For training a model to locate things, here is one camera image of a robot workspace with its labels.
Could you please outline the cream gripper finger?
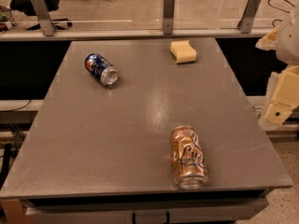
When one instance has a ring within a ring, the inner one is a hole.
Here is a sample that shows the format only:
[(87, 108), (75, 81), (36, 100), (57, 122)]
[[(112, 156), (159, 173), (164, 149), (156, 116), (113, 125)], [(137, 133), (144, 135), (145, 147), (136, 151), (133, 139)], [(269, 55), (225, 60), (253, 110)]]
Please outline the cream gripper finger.
[(281, 125), (299, 106), (299, 65), (288, 65), (280, 74), (272, 72), (266, 97), (263, 118)]
[(277, 48), (278, 27), (258, 40), (255, 47), (262, 50), (275, 50)]

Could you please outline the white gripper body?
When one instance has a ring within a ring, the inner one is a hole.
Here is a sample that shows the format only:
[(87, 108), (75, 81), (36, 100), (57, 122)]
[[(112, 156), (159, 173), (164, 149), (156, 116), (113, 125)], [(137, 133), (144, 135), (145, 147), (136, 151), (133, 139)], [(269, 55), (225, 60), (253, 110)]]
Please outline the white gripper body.
[(299, 4), (278, 28), (277, 58), (287, 64), (299, 64)]

